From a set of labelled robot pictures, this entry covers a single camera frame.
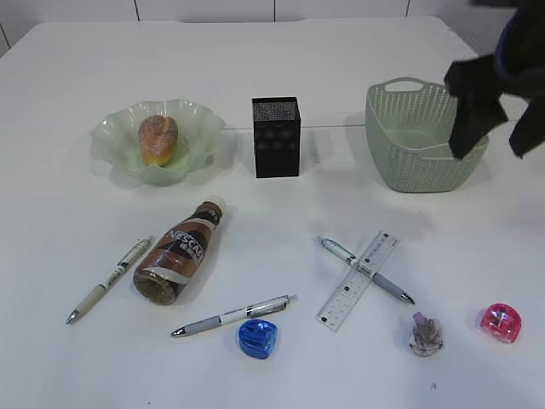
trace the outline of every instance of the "ruler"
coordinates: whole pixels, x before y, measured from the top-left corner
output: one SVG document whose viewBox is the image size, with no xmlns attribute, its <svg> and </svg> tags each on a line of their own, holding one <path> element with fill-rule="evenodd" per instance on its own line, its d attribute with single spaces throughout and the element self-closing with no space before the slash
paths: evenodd
<svg viewBox="0 0 545 409">
<path fill-rule="evenodd" d="M 379 232 L 359 258 L 361 264 L 369 269 L 369 276 L 352 267 L 345 279 L 333 291 L 330 299 L 320 309 L 316 319 L 331 330 L 337 331 L 371 284 L 370 277 L 378 273 L 398 243 L 399 239 L 391 234 Z"/>
</svg>

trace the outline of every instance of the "black pen holder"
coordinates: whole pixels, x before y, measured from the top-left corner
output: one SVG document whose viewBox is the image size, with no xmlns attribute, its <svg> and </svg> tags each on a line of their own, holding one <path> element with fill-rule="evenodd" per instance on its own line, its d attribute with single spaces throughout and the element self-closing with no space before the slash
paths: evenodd
<svg viewBox="0 0 545 409">
<path fill-rule="evenodd" d="M 254 98 L 252 109 L 256 176 L 298 176 L 301 116 L 297 98 Z"/>
</svg>

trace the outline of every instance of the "gray pen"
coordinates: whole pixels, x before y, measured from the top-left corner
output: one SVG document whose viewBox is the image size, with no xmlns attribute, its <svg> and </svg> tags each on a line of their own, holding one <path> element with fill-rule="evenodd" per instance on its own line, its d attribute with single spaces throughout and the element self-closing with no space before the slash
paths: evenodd
<svg viewBox="0 0 545 409">
<path fill-rule="evenodd" d="M 175 338 L 187 337 L 199 332 L 213 330 L 218 326 L 230 322 L 245 320 L 246 318 L 257 318 L 263 315 L 277 313 L 278 311 L 284 311 L 288 304 L 296 300 L 296 298 L 297 296 L 281 296 L 273 298 L 272 300 L 249 305 L 248 307 L 235 309 L 222 315 L 207 318 L 206 320 L 193 322 L 192 324 L 178 328 L 176 331 L 172 331 L 170 335 Z"/>
<path fill-rule="evenodd" d="M 67 324 L 74 324 L 80 318 L 82 318 L 86 313 L 88 313 L 92 307 L 112 288 L 125 274 L 127 268 L 130 264 L 135 262 L 140 255 L 146 251 L 146 249 L 153 242 L 153 237 L 149 239 L 139 241 L 126 255 L 121 259 L 118 265 L 113 269 L 110 277 L 106 279 L 104 284 L 98 284 L 84 299 L 81 301 L 77 307 L 74 308 L 72 313 L 68 316 L 66 320 Z"/>
<path fill-rule="evenodd" d="M 390 293 L 392 296 L 396 297 L 398 300 L 407 302 L 408 304 L 415 303 L 414 300 L 409 296 L 409 294 L 397 287 L 392 281 L 384 277 L 382 274 L 374 272 L 370 268 L 365 266 L 354 254 L 339 245 L 336 241 L 324 239 L 318 236 L 318 242 L 327 251 L 339 257 L 349 266 L 354 267 L 356 271 L 365 274 L 375 284 L 381 287 L 384 291 Z"/>
</svg>

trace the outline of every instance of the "woven basket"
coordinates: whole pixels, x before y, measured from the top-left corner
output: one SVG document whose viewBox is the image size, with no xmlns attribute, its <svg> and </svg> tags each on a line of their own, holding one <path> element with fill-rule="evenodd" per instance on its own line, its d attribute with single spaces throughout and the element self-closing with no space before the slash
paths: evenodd
<svg viewBox="0 0 545 409">
<path fill-rule="evenodd" d="M 387 90 L 400 82 L 420 84 L 417 91 Z M 456 159 L 449 138 L 456 99 L 443 85 L 396 78 L 367 91 L 365 131 L 384 182 L 407 193 L 449 192 L 472 174 L 488 146 L 483 137 L 464 158 Z"/>
</svg>

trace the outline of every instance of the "green wavy glass bowl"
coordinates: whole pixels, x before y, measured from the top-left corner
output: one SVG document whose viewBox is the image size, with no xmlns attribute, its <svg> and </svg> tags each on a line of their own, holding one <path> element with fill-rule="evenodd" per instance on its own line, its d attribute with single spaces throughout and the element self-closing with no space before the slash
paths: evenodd
<svg viewBox="0 0 545 409">
<path fill-rule="evenodd" d="M 165 166 L 147 166 L 138 146 L 138 129 L 151 115 L 172 117 L 178 124 L 175 156 Z M 210 109 L 186 100 L 143 101 L 105 117 L 91 131 L 90 153 L 143 183 L 177 183 L 203 167 L 214 141 L 225 126 Z"/>
</svg>

